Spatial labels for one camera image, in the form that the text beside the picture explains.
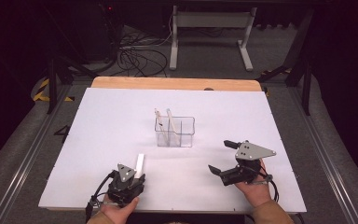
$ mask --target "white tabletop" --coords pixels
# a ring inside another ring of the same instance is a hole
[[[193,147],[157,147],[155,108],[195,118]],[[84,209],[119,162],[134,168],[144,153],[145,191],[137,211],[248,213],[252,208],[242,193],[225,187],[208,168],[225,171],[237,164],[236,150],[224,140],[249,140],[275,150],[264,163],[278,186],[279,204],[286,212],[306,212],[262,91],[87,89],[39,206]]]

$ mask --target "black cable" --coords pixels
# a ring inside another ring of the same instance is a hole
[[[260,169],[262,169],[262,170],[264,171],[264,173],[266,173],[266,174],[263,174],[263,173],[261,173],[261,172],[259,172],[259,171],[256,171],[256,170],[252,169],[251,167],[244,166],[245,169],[247,169],[247,170],[249,170],[249,171],[252,171],[252,172],[254,172],[255,174],[261,175],[262,177],[264,177],[264,178],[266,179],[266,178],[269,176],[269,174],[267,173],[266,169],[264,169],[263,166],[259,165],[259,167],[260,167]],[[268,181],[268,182],[271,183],[272,187],[273,187],[274,190],[275,190],[274,201],[275,201],[275,202],[278,202],[278,201],[279,201],[278,188],[277,188],[275,182],[274,182],[272,179],[271,179],[270,181]]]
[[[104,195],[104,194],[107,194],[107,192],[100,193],[100,194],[97,195],[97,197],[100,197],[101,195]]]
[[[135,74],[136,77],[138,76],[138,74],[141,74],[142,77],[151,77],[151,76],[160,74],[161,72],[164,73],[165,77],[167,76],[165,73],[165,68],[168,65],[168,59],[161,52],[154,50],[154,49],[136,49],[136,48],[128,48],[128,49],[120,48],[119,51],[120,51],[120,53],[119,53],[119,57],[118,57],[119,59],[117,60],[117,65],[122,71],[111,74],[110,75],[111,77],[115,76],[117,74],[123,73],[123,72],[127,72],[127,75],[129,76],[130,70],[137,71]],[[142,55],[140,52],[156,53],[157,55],[160,55],[163,57],[164,63],[160,64],[152,59],[149,59],[149,58],[145,57],[144,55]],[[143,70],[147,67],[149,62],[156,64],[158,67],[160,67],[160,69],[156,72],[146,74]]]
[[[300,219],[302,224],[305,224],[304,218],[301,216],[301,213],[297,213],[296,216],[298,217],[298,219]]]
[[[107,65],[103,66],[103,67],[100,67],[100,68],[96,68],[96,69],[93,69],[93,70],[90,70],[91,72],[93,73],[101,73],[101,72],[104,72],[106,70],[108,70],[109,68],[111,68],[114,64],[115,64],[116,61],[114,60],[111,60]],[[72,74],[74,76],[77,76],[77,77],[83,77],[83,76],[86,76],[86,74],[80,72],[80,71],[72,71]]]
[[[131,47],[133,45],[138,45],[139,47],[155,46],[155,45],[160,45],[167,40],[166,38],[165,39],[164,38],[156,38],[156,40],[154,40],[154,41],[152,41],[150,39],[152,42],[149,42],[147,44],[140,43],[142,41],[145,41],[148,37],[154,37],[154,36],[145,34],[145,33],[141,33],[141,32],[126,33],[121,38],[120,46],[121,47]]]
[[[251,215],[246,215],[248,218],[250,218],[254,223],[255,223],[255,219],[251,216]]]
[[[106,183],[107,179],[109,179],[111,174],[107,175],[106,178],[103,180],[103,182],[101,183],[101,185],[97,188],[97,190],[95,190],[95,193],[93,196],[91,196],[92,200],[97,200],[98,198],[98,193],[100,192],[101,188],[103,187],[104,183]]]

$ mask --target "gray carpet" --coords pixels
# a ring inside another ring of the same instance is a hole
[[[225,31],[217,38],[205,37],[196,32],[185,32],[180,36],[177,69],[175,71],[166,69],[166,73],[168,77],[254,79],[259,77],[262,71],[274,69],[282,64],[295,34],[296,30],[293,28],[284,30],[268,28],[265,31],[254,29],[248,43],[248,51],[255,70],[246,72],[240,52],[235,45],[237,36],[241,36],[241,30]],[[168,58],[170,56],[169,43],[152,49],[161,51]],[[155,57],[156,61],[163,61],[159,56],[153,54],[148,56]],[[102,65],[95,63],[90,68]],[[145,71],[158,69],[154,66],[149,64]],[[117,71],[119,68],[115,65],[103,72],[103,75],[108,76]],[[130,75],[134,76],[136,73],[136,71],[131,71]],[[332,190],[331,180],[327,177],[315,153],[310,132],[302,119],[302,111],[297,109],[296,101],[290,94],[291,91],[300,91],[301,87],[289,90],[282,84],[284,78],[285,75],[279,75],[263,86],[269,89],[268,102],[289,160],[298,175],[297,181],[308,209],[302,217],[305,223],[350,223],[342,211],[337,195]],[[84,90],[90,83],[91,80],[88,77],[76,77],[68,92],[68,96],[75,96],[76,99],[73,102],[63,102],[59,107],[32,169],[26,176],[21,191],[7,214],[5,223],[84,223],[83,212],[49,211],[38,208],[37,204],[62,148],[62,137],[54,133],[64,125],[71,125]],[[33,145],[36,134],[47,116],[47,109],[48,102],[36,102],[33,110],[2,148],[0,152],[0,201],[13,175],[21,165],[22,159]],[[315,79],[312,80],[310,113],[324,148],[337,167],[358,212],[358,169],[328,117]],[[301,223],[298,217],[293,217],[293,220],[295,223]]]

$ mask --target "metal frame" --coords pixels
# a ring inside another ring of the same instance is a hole
[[[318,159],[324,168],[324,172],[327,176],[328,181],[330,182],[331,188],[336,194],[339,205],[341,206],[342,212],[344,213],[345,218],[348,223],[358,224],[358,213],[354,204],[351,201],[350,195],[345,187],[344,181],[342,180],[341,174],[334,165],[333,161],[330,159],[330,156],[324,148],[322,139],[316,130],[311,116],[308,116],[303,110],[303,103],[301,102],[301,97],[296,90],[296,88],[288,88],[289,93],[292,97],[292,100],[295,102],[298,112],[301,114],[302,119],[304,120],[308,132],[310,133],[311,142],[314,145],[315,153],[318,156]]]
[[[57,111],[60,108],[60,105],[64,101],[67,93],[71,89],[71,86],[64,85],[58,96],[58,101],[54,109],[52,109],[50,114],[47,114],[45,120],[43,121],[42,126],[39,129],[39,132],[36,135],[31,147],[28,149],[27,154],[24,157],[19,169],[14,174],[7,191],[0,202],[0,223],[4,223],[5,219],[11,209],[11,206],[16,201],[17,196],[20,193],[22,185],[24,184],[28,174],[31,171],[31,168],[36,160],[37,155],[42,147],[43,141],[45,140],[48,129],[54,120]]]
[[[175,70],[178,58],[178,27],[231,27],[245,28],[242,40],[238,40],[243,63],[246,71],[253,71],[249,53],[246,49],[252,25],[255,20],[256,7],[250,12],[183,12],[173,6],[172,12],[172,46],[170,69]]]

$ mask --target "wire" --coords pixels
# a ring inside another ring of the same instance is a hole
[[[255,223],[255,219],[251,216],[251,215],[246,215],[248,218],[250,218],[254,223]]]
[[[101,195],[104,195],[104,194],[107,194],[107,192],[100,193],[100,194],[97,195],[97,197],[100,197]]]
[[[130,71],[132,70],[136,72],[134,74],[135,77],[151,77],[161,73],[163,73],[165,77],[167,76],[165,68],[168,65],[168,59],[163,53],[154,49],[136,49],[135,47],[119,48],[118,51],[117,66],[121,71],[111,74],[110,77],[121,73],[127,73],[127,76],[129,76]],[[153,53],[158,55],[159,57],[162,57],[163,63],[158,63],[155,60],[144,56],[143,53]],[[144,72],[144,69],[146,69],[149,64],[156,65],[159,70],[149,73]]]
[[[262,177],[265,178],[265,180],[267,180],[267,177],[269,176],[269,174],[267,173],[266,169],[264,169],[263,166],[261,166],[260,164],[258,164],[260,169],[262,169],[264,171],[265,174],[259,172],[259,171],[256,171],[254,169],[252,169],[251,167],[248,167],[248,166],[244,166],[243,168],[251,171],[251,172],[254,172],[255,174],[258,174],[258,175],[261,175]],[[274,201],[275,202],[278,202],[279,201],[279,192],[278,192],[278,188],[277,188],[277,185],[275,184],[275,182],[271,179],[270,181],[268,181],[271,183],[272,187],[274,188],[275,190],[275,194],[274,194]]]
[[[301,213],[297,213],[296,216],[298,217],[298,219],[300,219],[302,224],[305,224],[304,218],[301,216]]]
[[[100,192],[100,190],[101,190],[101,188],[103,187],[104,183],[106,183],[107,179],[109,179],[109,177],[110,177],[111,175],[112,175],[112,174],[109,174],[109,175],[106,176],[106,178],[103,180],[103,182],[101,183],[101,185],[97,188],[97,190],[95,190],[94,195],[91,196],[91,199],[93,199],[93,200],[98,200],[98,199],[97,199],[98,196],[99,196],[98,193]]]
[[[115,60],[111,60],[107,65],[104,65],[103,67],[100,67],[100,68],[92,69],[90,71],[93,72],[93,73],[97,73],[97,74],[101,73],[101,72],[104,72],[104,71],[108,70],[109,68],[111,68],[115,64],[115,62],[116,62]],[[86,74],[84,74],[84,73],[82,73],[80,71],[77,71],[77,70],[76,71],[72,70],[72,74],[74,76],[77,76],[77,77],[86,76]]]
[[[155,38],[152,35],[143,35],[138,34],[137,36],[125,34],[123,38],[121,39],[121,48],[130,48],[130,47],[152,47],[152,46],[161,46],[165,42],[168,41],[168,39],[171,37],[171,35],[168,35],[165,39],[161,38]],[[147,44],[142,44],[142,42],[152,41]]]

